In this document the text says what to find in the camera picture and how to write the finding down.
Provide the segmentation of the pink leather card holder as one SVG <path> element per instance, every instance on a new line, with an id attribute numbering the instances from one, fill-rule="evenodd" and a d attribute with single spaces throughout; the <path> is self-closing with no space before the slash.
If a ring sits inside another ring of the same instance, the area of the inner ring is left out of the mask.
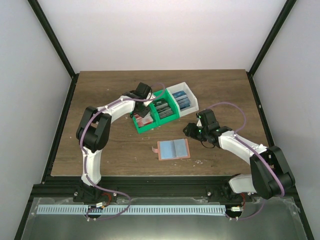
<path id="1" fill-rule="evenodd" d="M 189 159 L 190 149 L 186 138 L 158 141 L 152 152 L 158 155 L 159 161 Z"/>

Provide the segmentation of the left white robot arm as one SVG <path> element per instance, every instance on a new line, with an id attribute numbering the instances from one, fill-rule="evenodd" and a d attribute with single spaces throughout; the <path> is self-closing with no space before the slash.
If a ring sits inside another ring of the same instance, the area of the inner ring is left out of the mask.
<path id="1" fill-rule="evenodd" d="M 118 99 L 100 107 L 88 106 L 80 120 L 76 138 L 82 153 L 82 182 L 87 185 L 84 195 L 89 201 L 97 202 L 102 191 L 107 189 L 98 186 L 101 181 L 101 155 L 107 145 L 111 124 L 120 117 L 137 113 L 146 115 L 153 101 L 152 88 L 139 83 L 137 88 L 122 94 Z"/>

